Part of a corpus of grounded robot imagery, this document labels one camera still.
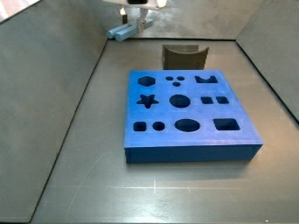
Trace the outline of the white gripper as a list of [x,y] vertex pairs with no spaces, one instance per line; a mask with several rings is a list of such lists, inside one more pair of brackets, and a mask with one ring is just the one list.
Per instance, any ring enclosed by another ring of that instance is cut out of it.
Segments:
[[[130,7],[140,8],[140,15],[139,18],[136,19],[138,33],[142,33],[144,31],[146,16],[148,10],[160,10],[167,5],[167,0],[103,0],[103,1],[112,4],[122,4]],[[126,7],[123,6],[120,7],[119,14],[122,17],[122,23],[124,25],[127,24],[128,21]]]

